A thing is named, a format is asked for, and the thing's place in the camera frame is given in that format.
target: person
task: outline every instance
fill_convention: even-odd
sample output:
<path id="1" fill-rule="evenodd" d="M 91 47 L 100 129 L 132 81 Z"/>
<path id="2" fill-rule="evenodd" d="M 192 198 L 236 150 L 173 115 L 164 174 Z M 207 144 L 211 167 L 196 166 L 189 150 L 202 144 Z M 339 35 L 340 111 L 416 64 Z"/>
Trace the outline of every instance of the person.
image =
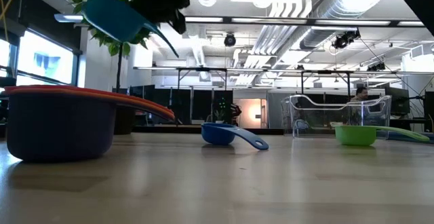
<path id="1" fill-rule="evenodd" d="M 351 102 L 361 102 L 367 99 L 368 99 L 368 89 L 362 87 L 356 90 L 355 96 L 351 99 Z"/>

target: table surface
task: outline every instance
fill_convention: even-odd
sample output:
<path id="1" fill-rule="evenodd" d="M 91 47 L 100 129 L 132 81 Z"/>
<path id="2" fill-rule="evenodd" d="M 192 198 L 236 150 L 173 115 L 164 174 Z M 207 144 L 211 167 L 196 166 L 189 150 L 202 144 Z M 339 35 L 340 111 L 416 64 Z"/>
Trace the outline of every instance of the table surface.
<path id="1" fill-rule="evenodd" d="M 24 164 L 0 143 L 0 220 L 27 223 L 432 223 L 434 147 L 263 136 L 116 136 L 102 158 Z"/>

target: blue measuring cup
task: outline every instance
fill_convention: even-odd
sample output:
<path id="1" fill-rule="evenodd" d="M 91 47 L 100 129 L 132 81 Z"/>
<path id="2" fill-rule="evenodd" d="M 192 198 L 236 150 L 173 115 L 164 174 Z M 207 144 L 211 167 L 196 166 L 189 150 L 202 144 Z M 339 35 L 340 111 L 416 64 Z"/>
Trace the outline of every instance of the blue measuring cup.
<path id="1" fill-rule="evenodd" d="M 246 140 L 255 149 L 267 150 L 269 148 L 269 145 L 259 136 L 237 126 L 217 123 L 202 124 L 203 139 L 213 145 L 229 145 L 235 136 Z"/>
<path id="2" fill-rule="evenodd" d="M 176 57 L 179 57 L 174 47 L 157 26 L 125 2 L 120 0 L 87 0 L 83 6 L 83 16 L 94 27 L 121 43 L 133 40 L 140 29 L 144 27 L 160 36 L 169 45 Z"/>

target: ductwork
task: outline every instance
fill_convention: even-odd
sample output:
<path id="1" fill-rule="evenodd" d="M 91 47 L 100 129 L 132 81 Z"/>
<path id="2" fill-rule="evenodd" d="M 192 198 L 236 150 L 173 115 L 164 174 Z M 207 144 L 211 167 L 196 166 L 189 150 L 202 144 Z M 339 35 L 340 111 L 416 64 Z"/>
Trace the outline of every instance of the ductwork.
<path id="1" fill-rule="evenodd" d="M 324 0 L 312 13 L 312 18 L 359 18 L 380 0 Z M 295 64 L 310 54 L 303 51 L 289 50 L 314 50 L 324 41 L 333 36 L 336 31 L 313 30 L 311 27 L 298 27 L 291 35 L 290 40 L 278 53 L 278 61 L 284 60 L 286 64 Z"/>

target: ceiling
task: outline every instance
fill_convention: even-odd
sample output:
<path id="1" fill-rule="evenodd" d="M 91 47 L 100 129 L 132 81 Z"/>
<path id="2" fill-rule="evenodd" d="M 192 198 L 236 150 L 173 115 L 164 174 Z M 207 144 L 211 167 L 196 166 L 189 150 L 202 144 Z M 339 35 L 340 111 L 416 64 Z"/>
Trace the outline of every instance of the ceiling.
<path id="1" fill-rule="evenodd" d="M 68 0 L 44 1 L 64 14 L 72 12 L 73 7 L 68 4 Z M 268 16 L 270 10 L 271 7 L 259 8 L 253 3 L 232 2 L 231 0 L 217 0 L 213 6 L 205 7 L 200 4 L 199 0 L 191 0 L 191 5 L 183 10 L 183 12 L 187 16 Z M 413 11 L 403 0 L 381 0 L 364 13 L 361 18 L 417 19 Z M 198 27 L 205 32 L 204 34 L 208 38 L 203 46 L 205 59 L 207 59 L 206 57 L 222 57 L 221 66 L 228 64 L 225 60 L 231 59 L 237 48 L 251 49 L 263 28 L 260 25 L 244 24 L 189 24 L 187 29 Z M 183 39 L 182 36 L 175 33 L 166 24 L 161 25 L 161 30 L 174 44 L 178 53 L 180 53 L 179 59 L 186 60 L 193 55 L 191 45 L 186 39 Z M 333 64 L 340 64 L 339 69 L 352 69 L 357 67 L 361 62 L 375 59 L 375 55 L 384 55 L 387 65 L 391 69 L 397 70 L 401 68 L 401 55 L 408 51 L 405 48 L 416 46 L 415 41 L 434 41 L 433 36 L 427 29 L 360 28 L 359 30 L 362 39 L 366 41 L 370 50 L 361 41 L 356 41 L 349 48 L 335 55 L 334 49 L 330 47 L 331 41 L 327 41 L 319 47 L 321 52 L 313 52 L 306 57 L 309 59 L 309 63 L 306 63 L 306 66 L 314 69 L 317 64 L 317 69 L 331 69 Z M 226 48 L 223 45 L 226 33 L 235 34 L 237 46 Z M 393 42 L 392 48 L 389 47 L 390 42 Z M 165 60 L 176 59 L 166 44 L 156 40 L 152 47 L 154 50 L 154 61 L 161 64 Z"/>

